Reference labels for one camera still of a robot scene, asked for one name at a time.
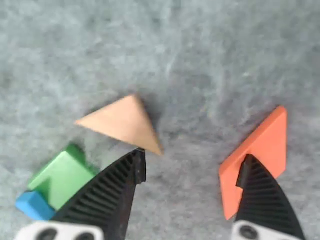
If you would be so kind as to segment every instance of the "toy block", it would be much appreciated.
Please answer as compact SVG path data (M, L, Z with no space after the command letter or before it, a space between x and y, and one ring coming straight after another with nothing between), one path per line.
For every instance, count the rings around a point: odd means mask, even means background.
M261 125L221 164L220 187L224 216L230 219L237 213L243 190L237 187L241 165L246 155L253 155L274 178L286 169L287 110L277 107Z
M75 123L155 154L163 154L143 103L136 95L126 96Z
M33 220L48 221L55 210L50 207L39 192L24 192L15 201L15 207Z
M86 165L85 154L70 144L29 181L28 188L41 193L50 206L59 210L95 175Z

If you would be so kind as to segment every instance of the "orange triangular block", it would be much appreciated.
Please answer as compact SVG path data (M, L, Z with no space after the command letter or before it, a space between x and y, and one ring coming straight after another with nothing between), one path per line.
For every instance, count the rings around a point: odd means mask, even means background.
M151 121L136 95L126 96L75 123L155 154L163 154Z
M238 212L243 190L236 187L242 162L254 155L275 177L286 169L287 110L277 107L263 123L222 163L219 168L224 216Z

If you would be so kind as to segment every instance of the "floor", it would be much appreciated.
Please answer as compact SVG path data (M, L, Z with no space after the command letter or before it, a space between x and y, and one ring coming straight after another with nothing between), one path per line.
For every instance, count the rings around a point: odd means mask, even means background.
M319 13L318 0L0 0L0 239L30 222L15 199L68 143L100 168L131 148L74 125L130 93L165 154L147 153L128 240L227 239L219 165L277 105L279 184L320 239Z

